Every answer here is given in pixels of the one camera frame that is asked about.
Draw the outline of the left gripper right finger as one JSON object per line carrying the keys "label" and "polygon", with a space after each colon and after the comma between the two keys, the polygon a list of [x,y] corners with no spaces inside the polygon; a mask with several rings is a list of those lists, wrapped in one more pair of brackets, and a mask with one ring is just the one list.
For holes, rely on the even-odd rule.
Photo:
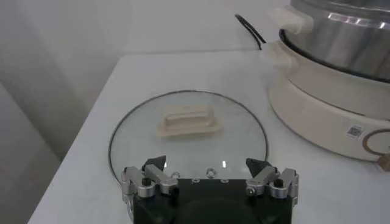
{"label": "left gripper right finger", "polygon": [[246,159],[252,178],[246,180],[246,194],[250,197],[264,195],[266,191],[272,198],[298,198],[299,174],[286,168],[282,172],[267,161]]}

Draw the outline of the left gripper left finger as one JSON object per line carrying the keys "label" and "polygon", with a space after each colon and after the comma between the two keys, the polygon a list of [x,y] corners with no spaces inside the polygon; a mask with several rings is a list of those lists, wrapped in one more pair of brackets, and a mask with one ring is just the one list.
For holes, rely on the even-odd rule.
{"label": "left gripper left finger", "polygon": [[141,169],[125,167],[121,174],[123,195],[137,195],[141,198],[153,197],[156,188],[163,195],[175,196],[179,193],[179,181],[164,173],[166,156],[148,159]]}

